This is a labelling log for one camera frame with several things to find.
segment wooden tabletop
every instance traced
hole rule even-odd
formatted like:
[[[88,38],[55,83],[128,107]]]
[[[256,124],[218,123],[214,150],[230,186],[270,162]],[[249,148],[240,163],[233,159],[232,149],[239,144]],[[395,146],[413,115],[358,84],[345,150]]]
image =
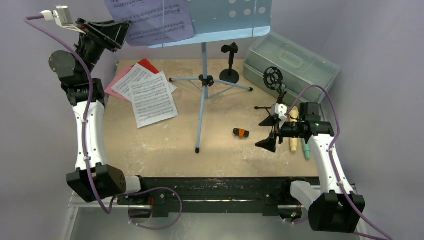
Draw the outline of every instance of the wooden tabletop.
[[[139,60],[121,60],[132,66]],[[167,78],[202,74],[201,60],[151,60]],[[218,78],[228,68],[227,59],[209,60],[208,74]],[[243,60],[234,60],[240,74],[238,84],[252,92],[233,88],[207,99],[204,106],[200,153],[195,153],[202,92],[188,81],[173,82],[172,94],[178,117],[137,129],[130,102],[110,96],[104,116],[104,141],[111,166],[125,175],[143,177],[317,177],[314,159],[306,160],[299,140],[297,152],[289,150],[289,139],[276,153],[255,147],[269,136],[269,127],[259,127],[268,113],[255,106],[271,106],[276,99],[243,78]],[[193,81],[200,88],[200,81]],[[209,95],[228,88],[215,83]],[[249,138],[233,135],[234,128],[250,131]]]

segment gray wall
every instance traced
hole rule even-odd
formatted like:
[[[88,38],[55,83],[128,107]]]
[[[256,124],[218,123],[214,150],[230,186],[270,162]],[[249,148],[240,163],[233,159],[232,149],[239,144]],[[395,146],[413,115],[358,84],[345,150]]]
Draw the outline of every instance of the gray wall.
[[[318,52],[326,42],[343,11],[347,0],[274,0],[272,3],[271,30],[286,38]],[[104,0],[90,0],[86,6],[98,20],[111,18]],[[258,38],[237,39],[239,47],[236,58],[244,59],[250,45]],[[207,45],[208,57],[225,59],[227,54],[221,52],[224,44],[233,41],[211,42]],[[119,59],[200,59],[200,44],[150,49],[145,46],[131,47],[125,45],[116,55]]]
[[[1,239],[59,239],[71,190],[66,174],[75,166],[76,124],[72,108],[50,70],[51,53],[63,48],[26,25],[24,16],[51,10],[64,0],[8,0],[0,10],[0,235]],[[80,8],[73,12],[89,18]],[[64,39],[78,34],[54,22],[35,21]],[[104,54],[94,76],[110,82],[115,59]]]
[[[423,12],[422,0],[349,0],[320,51],[342,69],[330,94],[343,169],[366,215],[399,240],[424,235]]]

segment light blue music stand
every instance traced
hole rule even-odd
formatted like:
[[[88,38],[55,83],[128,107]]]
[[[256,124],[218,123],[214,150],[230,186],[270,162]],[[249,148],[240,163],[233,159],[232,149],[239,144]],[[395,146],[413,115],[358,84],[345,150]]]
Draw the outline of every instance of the light blue music stand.
[[[194,29],[194,37],[177,41],[149,46],[149,48],[164,48],[188,44],[201,44],[203,74],[196,77],[170,78],[171,82],[189,81],[202,91],[200,116],[195,152],[200,152],[203,111],[205,100],[222,94],[234,87],[253,91],[253,88],[222,81],[208,76],[208,55],[206,43],[261,37],[271,31],[272,0],[188,0],[190,16]],[[203,89],[195,85],[192,80],[202,82]],[[230,88],[209,96],[208,88],[215,83],[230,86]]]

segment small black stand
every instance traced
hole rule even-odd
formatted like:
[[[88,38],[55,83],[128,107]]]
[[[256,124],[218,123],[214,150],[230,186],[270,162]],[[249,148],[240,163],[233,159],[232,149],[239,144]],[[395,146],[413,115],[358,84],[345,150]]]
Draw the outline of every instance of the small black stand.
[[[236,84],[239,82],[240,76],[239,73],[233,69],[234,63],[234,54],[239,52],[239,47],[233,42],[231,45],[224,45],[221,48],[221,52],[228,53],[229,52],[229,60],[228,60],[228,69],[225,69],[219,75],[219,79],[228,83]]]

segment small orange object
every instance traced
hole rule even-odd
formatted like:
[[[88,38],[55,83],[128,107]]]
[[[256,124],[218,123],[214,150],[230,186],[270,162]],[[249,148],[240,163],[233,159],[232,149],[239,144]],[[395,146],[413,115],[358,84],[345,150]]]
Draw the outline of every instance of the small orange object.
[[[249,137],[249,131],[246,131],[246,130],[241,129],[241,128],[234,128],[232,133],[234,135],[236,135],[237,137],[240,137],[240,138],[248,138]]]

